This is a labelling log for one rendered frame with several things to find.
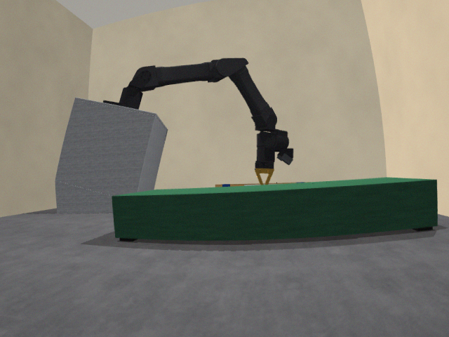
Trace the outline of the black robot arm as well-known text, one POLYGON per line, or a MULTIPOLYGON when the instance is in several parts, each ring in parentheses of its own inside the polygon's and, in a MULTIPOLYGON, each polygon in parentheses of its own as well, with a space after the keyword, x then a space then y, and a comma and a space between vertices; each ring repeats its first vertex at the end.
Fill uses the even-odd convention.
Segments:
POLYGON ((287 148, 288 132, 275 130, 276 114, 258 91, 248 72, 247 64, 248 61, 245 58, 222 58, 194 65, 141 67, 127 88, 122 90, 119 102, 123 104, 107 100, 103 102, 138 110, 143 91, 193 81, 218 82, 232 74, 229 78, 246 101, 252 114, 251 118, 255 122, 255 130, 260 131, 257 134, 257 147, 270 146, 264 148, 264 160, 275 161, 275 152, 279 152, 277 158, 290 165, 293 161, 293 148, 287 148))

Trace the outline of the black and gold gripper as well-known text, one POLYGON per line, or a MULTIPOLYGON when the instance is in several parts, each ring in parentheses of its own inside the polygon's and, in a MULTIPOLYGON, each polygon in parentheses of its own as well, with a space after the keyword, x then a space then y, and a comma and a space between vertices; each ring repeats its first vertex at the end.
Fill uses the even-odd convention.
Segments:
POLYGON ((260 173, 268 173, 268 178, 266 180, 265 185, 269 184, 269 181, 272 177, 272 174, 274 172, 274 161, 264 161, 264 148, 270 147, 270 146, 263 146, 257 148, 257 161, 255 161, 255 172, 257 175, 257 178, 259 180, 260 185, 263 185, 260 173), (263 163, 266 162, 266 163, 263 163), (262 163, 262 164, 261 164, 262 163), (268 165, 269 163, 269 165, 268 165), (261 166, 261 167, 256 167, 261 166))

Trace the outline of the low green platform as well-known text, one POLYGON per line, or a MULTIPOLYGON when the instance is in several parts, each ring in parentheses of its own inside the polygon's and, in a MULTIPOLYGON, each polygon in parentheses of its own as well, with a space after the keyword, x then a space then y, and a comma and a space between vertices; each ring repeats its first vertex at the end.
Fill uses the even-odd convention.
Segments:
POLYGON ((366 178, 112 196, 115 238, 296 239, 438 226, 437 180, 366 178))

